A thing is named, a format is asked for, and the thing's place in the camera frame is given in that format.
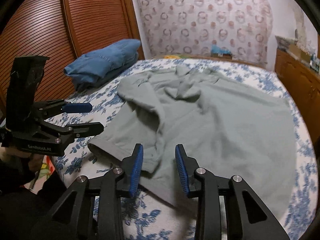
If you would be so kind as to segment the person's left hand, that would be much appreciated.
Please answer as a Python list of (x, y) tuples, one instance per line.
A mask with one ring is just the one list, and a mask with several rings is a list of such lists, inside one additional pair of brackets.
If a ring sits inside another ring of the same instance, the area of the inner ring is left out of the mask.
[(9, 163), (13, 157), (28, 159), (29, 170), (38, 171), (41, 169), (44, 159), (43, 155), (31, 154), (29, 152), (19, 151), (15, 147), (2, 147), (1, 146), (1, 161)]

